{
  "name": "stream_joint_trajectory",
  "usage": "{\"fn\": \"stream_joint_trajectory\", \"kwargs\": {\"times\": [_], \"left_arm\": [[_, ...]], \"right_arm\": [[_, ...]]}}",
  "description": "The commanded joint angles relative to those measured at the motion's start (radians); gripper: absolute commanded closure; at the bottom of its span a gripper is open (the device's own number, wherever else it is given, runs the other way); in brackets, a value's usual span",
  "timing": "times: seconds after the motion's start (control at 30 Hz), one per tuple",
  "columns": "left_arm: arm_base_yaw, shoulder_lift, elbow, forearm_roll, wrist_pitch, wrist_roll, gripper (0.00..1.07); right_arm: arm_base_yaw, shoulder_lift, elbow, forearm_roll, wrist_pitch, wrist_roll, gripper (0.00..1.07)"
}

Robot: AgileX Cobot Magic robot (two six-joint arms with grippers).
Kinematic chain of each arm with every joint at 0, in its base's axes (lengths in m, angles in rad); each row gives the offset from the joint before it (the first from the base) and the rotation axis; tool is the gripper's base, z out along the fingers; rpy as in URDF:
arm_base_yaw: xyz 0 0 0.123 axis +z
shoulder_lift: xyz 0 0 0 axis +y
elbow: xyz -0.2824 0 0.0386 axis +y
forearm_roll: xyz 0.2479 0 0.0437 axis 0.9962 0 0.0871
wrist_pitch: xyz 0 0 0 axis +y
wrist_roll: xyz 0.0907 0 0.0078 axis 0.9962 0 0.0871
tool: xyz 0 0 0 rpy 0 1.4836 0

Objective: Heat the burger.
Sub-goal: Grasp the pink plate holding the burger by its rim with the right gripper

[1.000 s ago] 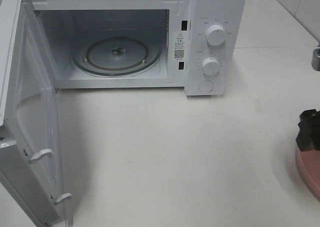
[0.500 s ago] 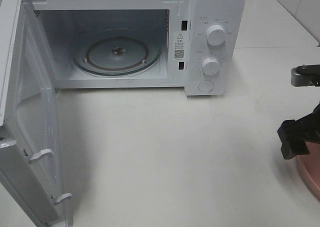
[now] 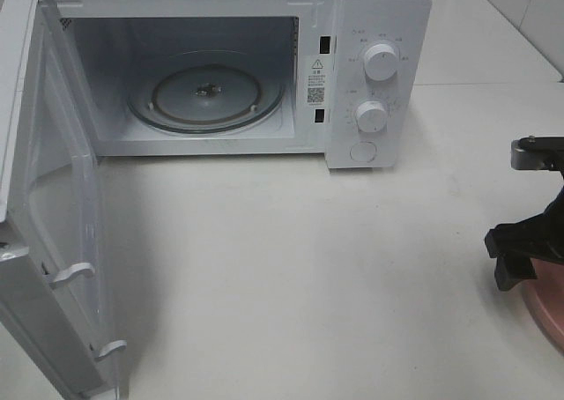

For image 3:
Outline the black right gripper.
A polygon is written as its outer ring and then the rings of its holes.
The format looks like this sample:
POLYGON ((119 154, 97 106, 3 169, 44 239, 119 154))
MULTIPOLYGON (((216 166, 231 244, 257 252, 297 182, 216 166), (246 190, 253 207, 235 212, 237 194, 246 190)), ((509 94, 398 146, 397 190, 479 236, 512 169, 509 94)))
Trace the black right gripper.
MULTIPOLYGON (((528 136, 511 143, 510 165, 515 170, 563 174, 563 137, 528 136)), ((563 193, 545 210, 517 224, 499 224, 484 239, 496 260, 494 280, 500 291, 510 291, 527 280, 537 279, 532 258, 563 263, 563 193)))

